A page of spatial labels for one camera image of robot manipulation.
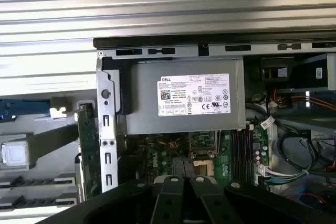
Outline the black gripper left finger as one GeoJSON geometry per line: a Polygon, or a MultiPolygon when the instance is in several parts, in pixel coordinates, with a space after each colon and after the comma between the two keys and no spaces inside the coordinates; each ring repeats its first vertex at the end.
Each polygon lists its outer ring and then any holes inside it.
{"type": "Polygon", "coordinates": [[[164,175],[152,185],[131,180],[42,223],[181,223],[182,177],[164,175]]]}

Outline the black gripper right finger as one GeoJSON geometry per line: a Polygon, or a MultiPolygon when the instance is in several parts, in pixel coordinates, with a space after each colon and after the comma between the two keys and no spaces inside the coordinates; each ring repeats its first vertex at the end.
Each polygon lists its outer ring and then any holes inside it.
{"type": "Polygon", "coordinates": [[[333,216],[256,186],[226,187],[205,176],[191,178],[210,223],[333,223],[333,216]]]}

